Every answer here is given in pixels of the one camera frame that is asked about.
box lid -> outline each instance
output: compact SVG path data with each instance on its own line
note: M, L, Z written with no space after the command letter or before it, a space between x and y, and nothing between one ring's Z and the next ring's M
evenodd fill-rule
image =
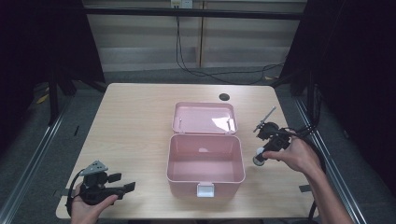
M234 134L237 131L233 106L224 103L176 104L173 120L175 133Z

wooden table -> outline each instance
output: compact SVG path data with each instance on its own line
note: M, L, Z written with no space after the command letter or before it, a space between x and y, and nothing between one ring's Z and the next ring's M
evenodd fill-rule
M223 102L219 95L227 93ZM241 140L246 179L232 198L178 198L172 195L166 166L172 121L178 102L214 102L233 105ZM122 180L106 184L120 187L136 182L133 192L105 210L101 217L117 219L170 218L262 218L307 217L313 197L301 193L307 185L300 173L284 162L253 164L256 149L265 144L253 132L276 106L267 121L287 127L274 89L258 86L111 84L99 107L70 180L95 160L109 175L122 173ZM62 197L56 215L69 218Z

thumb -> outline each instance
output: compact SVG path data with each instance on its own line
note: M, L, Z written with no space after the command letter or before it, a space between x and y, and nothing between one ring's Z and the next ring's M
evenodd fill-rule
M281 151L264 151L262 156L267 159L283 161L283 156Z
M103 212L107 207L113 204L119 198L118 195L110 195L105 198L101 203L96 205L96 209L99 213Z

person's left hand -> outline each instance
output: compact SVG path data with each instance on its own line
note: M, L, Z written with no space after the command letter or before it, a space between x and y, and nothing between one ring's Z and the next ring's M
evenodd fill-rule
M76 186L76 195L79 194L81 184ZM100 214L113 204L119 196L108 196L104 201L97 205L88 205L84 203L81 197L77 196L72 202L72 224L95 224Z

pink box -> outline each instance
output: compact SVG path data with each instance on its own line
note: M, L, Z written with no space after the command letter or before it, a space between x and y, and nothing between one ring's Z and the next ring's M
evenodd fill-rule
M178 103L169 146L167 177L175 196L234 196L245 168L233 107Z

